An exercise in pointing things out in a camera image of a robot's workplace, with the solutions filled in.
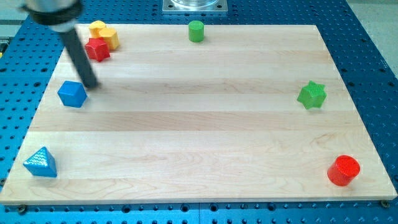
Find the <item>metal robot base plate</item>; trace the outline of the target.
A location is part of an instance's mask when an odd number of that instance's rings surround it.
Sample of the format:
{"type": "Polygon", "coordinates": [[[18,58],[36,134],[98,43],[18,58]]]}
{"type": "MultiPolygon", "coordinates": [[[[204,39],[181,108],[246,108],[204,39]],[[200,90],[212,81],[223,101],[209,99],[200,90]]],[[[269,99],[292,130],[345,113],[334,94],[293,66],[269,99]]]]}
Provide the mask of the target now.
{"type": "Polygon", "coordinates": [[[163,12],[226,12],[227,0],[163,0],[163,12]]]}

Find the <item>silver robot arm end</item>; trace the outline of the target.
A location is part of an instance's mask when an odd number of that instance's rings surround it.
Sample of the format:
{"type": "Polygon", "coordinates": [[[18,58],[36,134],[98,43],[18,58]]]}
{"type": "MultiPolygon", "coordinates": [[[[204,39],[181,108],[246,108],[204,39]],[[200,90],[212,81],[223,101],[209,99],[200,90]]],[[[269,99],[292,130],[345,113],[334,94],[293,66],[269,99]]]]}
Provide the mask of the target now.
{"type": "Polygon", "coordinates": [[[25,0],[19,7],[36,23],[55,32],[68,32],[83,12],[81,0],[25,0]]]}

